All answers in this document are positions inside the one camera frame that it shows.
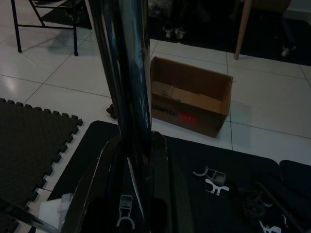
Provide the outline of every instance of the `cardboard box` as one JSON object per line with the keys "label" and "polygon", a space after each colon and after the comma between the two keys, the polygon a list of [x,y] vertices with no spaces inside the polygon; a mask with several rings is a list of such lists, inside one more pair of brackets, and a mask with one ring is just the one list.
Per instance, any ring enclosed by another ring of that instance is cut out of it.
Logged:
{"label": "cardboard box", "polygon": [[229,113],[232,77],[154,57],[151,80],[153,117],[217,136]]}

